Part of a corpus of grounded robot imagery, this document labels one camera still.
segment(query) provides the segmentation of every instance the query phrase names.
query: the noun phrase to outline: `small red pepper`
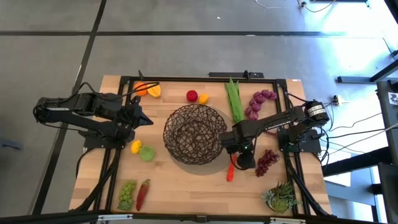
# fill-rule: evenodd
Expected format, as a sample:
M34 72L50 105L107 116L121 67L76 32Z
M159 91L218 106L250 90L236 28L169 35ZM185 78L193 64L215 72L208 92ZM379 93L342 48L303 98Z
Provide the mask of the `small red pepper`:
M236 162L236 154L232 155L232 161L234 163ZM235 166L234 166L234 164L231 163L231 165L229 165L228 174L226 176L226 181L231 182L234 179L234 169L235 169Z
M145 180L142 184L141 187L139 188L138 195L137 195L137 203L136 203L136 209L139 211L142 207L142 204L144 203L145 196L148 193L148 188L149 188L149 179Z

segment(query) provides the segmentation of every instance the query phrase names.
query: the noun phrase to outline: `wooden tabletop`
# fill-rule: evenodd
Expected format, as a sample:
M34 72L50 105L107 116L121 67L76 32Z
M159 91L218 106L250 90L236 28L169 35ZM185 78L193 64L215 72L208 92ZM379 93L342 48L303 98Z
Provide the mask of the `wooden tabletop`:
M120 76L104 76L100 92L117 93L119 81ZM263 192L275 187L278 180L287 180L282 156L280 161L272 165L263 177L256 177L254 169L235 170L233 182L227 182L228 165L210 169L210 173L207 175L193 174L175 162L164 146L165 122L173 111L188 104L185 97L188 90L196 90L199 95L201 93L209 94L207 106L219 111L226 119L228 130L231 129L232 114L224 83L161 82L160 85L162 88L160 98L153 98L148 94L142 97L140 103L144 113L154 122L154 125L141 126L135 130L136 139L140 139L144 145L152 146L156 156L152 162L144 162L138 155L131 153L129 144L122 150L111 210L122 212L117 209L118 193L126 180L137 180L137 189L133 196L133 200L136 200L139 186L144 180L150 179L149 192L140 211L143 213L275 215L260 196ZM304 98L300 80L287 80L287 86L289 92ZM264 89L272 90L272 85L240 83L239 91L243 108L247 107L255 91ZM279 91L279 95L282 97L282 90ZM293 104L300 105L299 101L295 99L292 101ZM284 103L282 103L282 110L285 110ZM266 101L259 112L259 118L272 114L276 114L275 102ZM263 155L265 149L272 149L280 154L276 138L262 134L257 140L256 160ZM79 206L97 184L103 156L104 149L95 149L81 160L70 209ZM301 153L300 157L307 188L322 208L330 213L331 209L318 159L311 153ZM101 208L105 205L107 189L108 186L104 188ZM296 186L296 196L300 199L298 192ZM298 210L303 213L301 205L298 206ZM135 204L131 211L137 212ZM289 216L291 212L285 212L284 215Z

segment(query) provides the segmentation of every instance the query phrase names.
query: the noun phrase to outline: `yellow lemon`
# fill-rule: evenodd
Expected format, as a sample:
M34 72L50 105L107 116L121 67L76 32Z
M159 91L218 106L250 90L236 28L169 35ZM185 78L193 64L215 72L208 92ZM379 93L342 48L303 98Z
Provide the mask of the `yellow lemon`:
M198 102L199 102L201 105L205 105L205 104L207 104L207 101L208 101L208 100L209 100L209 95L206 94L206 93L204 93L204 94L200 95Z
M149 88L148 93L154 98L160 97L160 85Z
M133 154L137 154L139 152L139 149L142 146L142 142L140 140L135 140L131 143L131 152Z

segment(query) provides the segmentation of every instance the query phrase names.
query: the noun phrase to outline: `gray floor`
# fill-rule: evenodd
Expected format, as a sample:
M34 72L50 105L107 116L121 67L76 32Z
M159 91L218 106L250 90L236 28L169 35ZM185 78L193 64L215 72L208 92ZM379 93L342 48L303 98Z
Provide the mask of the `gray floor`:
M148 76L192 77L248 69L269 78L301 79L309 99L326 102L333 95L342 95L352 101L335 108L335 126L352 124L380 110L377 99L370 96L374 85L342 85L335 80L340 75L370 76L394 61L382 37L396 27L379 26L395 25L383 1L371 1L371 8L364 3L338 3L316 14L300 10L295 1L264 4L282 8L264 9L254 1L242 0L113 0L106 5L99 29L335 31L348 36L97 37L83 80L98 89L103 75L137 75L138 69ZM0 30L91 30L99 5L100 0L0 0ZM0 37L0 136L24 144L22 151L0 150L0 216L29 213L56 133L35 123L32 108L41 96L70 94L87 40ZM381 118L331 135L370 127L382 127ZM77 133L67 133L45 213L68 209L82 144ZM386 141L381 136L352 149L370 151L383 144ZM346 210L341 211L344 203L334 201L333 213L349 218Z

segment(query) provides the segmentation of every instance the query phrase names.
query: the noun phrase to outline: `orange fruit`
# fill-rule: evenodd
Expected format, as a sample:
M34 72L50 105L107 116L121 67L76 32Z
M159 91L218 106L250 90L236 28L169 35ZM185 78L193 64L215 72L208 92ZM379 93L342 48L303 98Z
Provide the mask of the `orange fruit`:
M154 98L160 97L160 85L149 88L148 93Z
M143 82L137 82L135 85L134 85L134 89L135 88L137 88L137 87L139 87L139 90L140 89L143 89L143 88L145 88L146 87L146 85L143 85L143 84L145 84L145 83L143 83ZM147 94L147 90L141 90L141 91L138 91L138 92L136 92L136 94L138 95L138 96L145 96L146 94Z

